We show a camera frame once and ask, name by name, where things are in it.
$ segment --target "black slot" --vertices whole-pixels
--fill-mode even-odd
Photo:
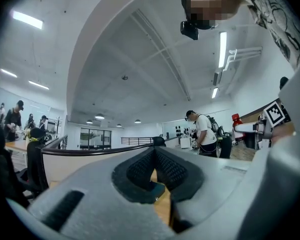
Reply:
[[[59,231],[83,196],[84,194],[77,190],[67,193],[42,222],[48,227]]]

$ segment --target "black chair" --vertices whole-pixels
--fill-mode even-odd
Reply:
[[[4,147],[5,138],[0,126],[0,193],[26,208],[29,202],[23,195],[23,187],[14,172],[11,154]]]
[[[32,141],[28,144],[28,167],[17,173],[23,191],[28,190],[33,195],[27,196],[28,198],[36,198],[43,191],[38,171],[41,161],[41,151],[37,150],[37,147],[41,145],[39,141]]]
[[[152,139],[153,139],[153,146],[166,147],[164,138],[158,136],[158,137],[152,137]]]
[[[232,138],[231,137],[223,137],[220,141],[221,153],[219,158],[229,159],[231,155],[232,149]]]

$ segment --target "black railing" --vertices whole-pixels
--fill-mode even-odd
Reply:
[[[153,143],[152,137],[122,137],[121,144],[129,146],[139,146]]]
[[[56,139],[46,142],[44,149],[66,150],[67,144],[68,144],[68,136],[65,135],[61,138],[56,138]]]

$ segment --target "white t-shirt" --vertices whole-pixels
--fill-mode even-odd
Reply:
[[[209,118],[207,118],[205,115],[199,115],[198,119],[195,122],[195,126],[196,126],[196,135],[198,136],[198,138],[200,138],[201,132],[202,131],[207,131],[206,132],[206,136],[203,140],[203,142],[201,143],[201,145],[209,145],[212,143],[215,143],[217,141],[216,136],[214,134],[214,132],[212,131],[212,125],[211,122],[209,120]]]

